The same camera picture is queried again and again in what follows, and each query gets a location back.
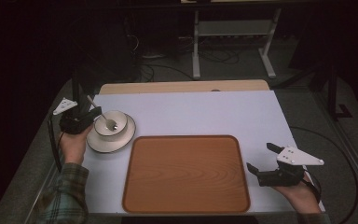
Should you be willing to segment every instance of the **white table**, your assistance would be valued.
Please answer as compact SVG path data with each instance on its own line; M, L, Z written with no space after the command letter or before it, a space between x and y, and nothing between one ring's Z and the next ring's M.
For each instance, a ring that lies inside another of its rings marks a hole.
M241 148L243 164L260 171L278 167L266 143L296 146L274 91L201 91L96 95L103 112L120 110L133 117L136 132L121 150L103 154L87 147L83 165L89 169L86 201L90 213L128 216L122 196L135 138L145 135L230 134ZM284 197L244 167L251 197L246 215L294 211Z

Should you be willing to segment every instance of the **table surface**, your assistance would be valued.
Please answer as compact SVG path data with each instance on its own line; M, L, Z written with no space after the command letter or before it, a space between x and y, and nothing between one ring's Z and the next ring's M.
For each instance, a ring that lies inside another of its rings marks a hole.
M262 87L260 91L255 91L255 83ZM149 92L157 86L160 92ZM123 209L122 198L131 146L140 136L229 134L239 141L243 163L250 162L260 171L278 167L277 155L267 150L266 143L296 146L275 93L263 80L109 84L94 102L103 112L119 110L132 116L136 132L117 152L99 153L87 147L83 165L89 169L86 201L90 213L132 215ZM244 171L251 198L246 215L294 211L281 194L259 187L257 178L245 167Z

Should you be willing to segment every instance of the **plaid sleeve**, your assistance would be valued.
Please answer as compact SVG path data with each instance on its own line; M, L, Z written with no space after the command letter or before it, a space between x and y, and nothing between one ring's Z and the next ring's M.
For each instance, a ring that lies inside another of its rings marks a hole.
M88 209L85 186L89 170L66 163L56 184L38 198L30 223L85 223Z
M299 214L297 213L298 224L330 224L327 214Z

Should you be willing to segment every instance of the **person's arm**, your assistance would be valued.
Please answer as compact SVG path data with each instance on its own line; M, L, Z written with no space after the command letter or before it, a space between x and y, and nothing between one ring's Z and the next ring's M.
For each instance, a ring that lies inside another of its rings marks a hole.
M310 182L307 175L304 179ZM273 187L280 192L297 211L297 220L299 224L329 224L330 218L322 213L315 195L312 190L300 182L291 187Z
M86 150L87 134L64 133L60 147L64 165L56 183L48 187L38 198L31 223L85 223L88 209L85 202L85 186L89 171L81 164Z

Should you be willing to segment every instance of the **flannel shirt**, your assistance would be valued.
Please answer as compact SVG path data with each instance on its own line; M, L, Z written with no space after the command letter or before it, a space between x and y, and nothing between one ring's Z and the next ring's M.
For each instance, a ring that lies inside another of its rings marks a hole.
M47 188L37 200L30 223L86 223L88 209L85 186L89 170L66 163L55 185Z

